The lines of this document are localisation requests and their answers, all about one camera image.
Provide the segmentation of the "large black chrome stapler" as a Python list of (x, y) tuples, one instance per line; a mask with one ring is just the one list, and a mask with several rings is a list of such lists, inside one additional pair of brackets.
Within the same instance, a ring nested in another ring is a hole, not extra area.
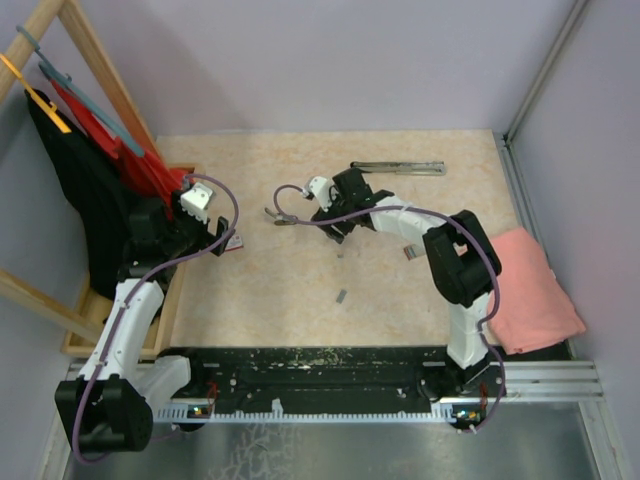
[(397, 175), (444, 176), (444, 162), (351, 162), (351, 168), (365, 173), (394, 173)]

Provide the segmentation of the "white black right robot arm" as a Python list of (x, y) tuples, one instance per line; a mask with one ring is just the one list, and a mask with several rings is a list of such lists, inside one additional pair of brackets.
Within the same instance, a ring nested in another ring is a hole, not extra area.
[(473, 393), (488, 367), (484, 325), (498, 311), (495, 287), (502, 271), (476, 215), (462, 210), (446, 216), (415, 207), (391, 191), (373, 191), (356, 168), (331, 179), (311, 178), (303, 196), (318, 202), (311, 221), (337, 243), (362, 226), (397, 235), (427, 257), (435, 287), (449, 305), (448, 387), (461, 396)]

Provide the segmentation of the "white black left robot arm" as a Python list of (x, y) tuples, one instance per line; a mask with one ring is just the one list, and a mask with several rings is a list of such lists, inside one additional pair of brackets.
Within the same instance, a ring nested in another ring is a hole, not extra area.
[(131, 237), (102, 334), (77, 377), (60, 382), (55, 392), (78, 461), (144, 450), (159, 408), (178, 391), (194, 397), (206, 389), (207, 371), (187, 356), (166, 355), (144, 374), (136, 371), (177, 266), (205, 253), (221, 255), (233, 234), (235, 223), (224, 217), (209, 231), (214, 197), (212, 188), (195, 182), (173, 192), (169, 205), (146, 199), (131, 212)]

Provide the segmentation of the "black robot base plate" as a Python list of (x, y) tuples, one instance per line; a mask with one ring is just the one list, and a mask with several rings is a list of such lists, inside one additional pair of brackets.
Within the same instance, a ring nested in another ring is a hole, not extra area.
[(504, 380), (496, 361), (459, 384), (442, 346), (174, 347), (195, 370), (174, 399), (201, 399), (217, 414), (267, 413), (279, 401), (286, 414), (428, 413), (446, 398), (481, 402)]

